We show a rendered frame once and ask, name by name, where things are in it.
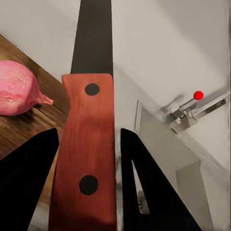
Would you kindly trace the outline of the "cutting board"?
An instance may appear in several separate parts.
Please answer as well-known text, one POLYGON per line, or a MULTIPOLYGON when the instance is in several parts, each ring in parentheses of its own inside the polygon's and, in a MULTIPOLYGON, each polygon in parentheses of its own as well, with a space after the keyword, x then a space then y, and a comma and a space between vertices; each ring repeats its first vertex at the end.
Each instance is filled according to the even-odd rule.
MULTIPOLYGON (((41 92, 53 100, 52 105, 35 104, 20 115, 0 115, 0 160, 12 153, 37 134, 57 128, 59 145, 70 112, 70 102, 63 84, 26 56, 20 49, 0 34, 0 62, 13 61, 25 65, 36 77, 41 92)), ((51 190, 58 152, 53 160, 39 200, 50 205, 51 190)), ((48 206, 47 205, 47 206, 48 206)))

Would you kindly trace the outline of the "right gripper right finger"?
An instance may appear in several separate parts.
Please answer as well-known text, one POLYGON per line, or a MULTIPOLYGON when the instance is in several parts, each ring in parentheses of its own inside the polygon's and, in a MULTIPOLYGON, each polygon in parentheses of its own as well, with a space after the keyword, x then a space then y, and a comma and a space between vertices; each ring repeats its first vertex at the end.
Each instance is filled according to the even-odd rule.
POLYGON ((121 129, 124 231, 202 231, 139 136, 121 129), (132 160, 150 214, 140 212, 132 160))

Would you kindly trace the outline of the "parer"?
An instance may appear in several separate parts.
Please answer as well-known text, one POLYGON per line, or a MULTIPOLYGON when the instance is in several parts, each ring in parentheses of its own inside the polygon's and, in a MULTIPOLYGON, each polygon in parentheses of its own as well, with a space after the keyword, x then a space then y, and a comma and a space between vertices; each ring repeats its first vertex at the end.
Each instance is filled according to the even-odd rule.
POLYGON ((117 231, 112 0, 81 0, 48 231, 117 231))

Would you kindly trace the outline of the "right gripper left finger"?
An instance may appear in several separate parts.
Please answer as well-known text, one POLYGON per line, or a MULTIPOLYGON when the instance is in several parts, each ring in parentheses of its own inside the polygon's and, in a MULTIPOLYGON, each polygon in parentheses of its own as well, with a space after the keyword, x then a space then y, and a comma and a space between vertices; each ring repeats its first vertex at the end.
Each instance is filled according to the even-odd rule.
POLYGON ((59 147, 43 131, 0 160, 0 231, 27 231, 59 147))

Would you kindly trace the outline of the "vidalia onion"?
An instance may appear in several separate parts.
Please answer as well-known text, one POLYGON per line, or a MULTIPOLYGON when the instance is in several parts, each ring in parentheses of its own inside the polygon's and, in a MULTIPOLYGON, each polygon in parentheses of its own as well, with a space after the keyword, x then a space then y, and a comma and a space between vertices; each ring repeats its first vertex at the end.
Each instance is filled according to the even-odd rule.
POLYGON ((35 104, 53 100, 38 87, 36 77, 18 62, 0 62, 0 116, 16 116, 28 112, 35 104))

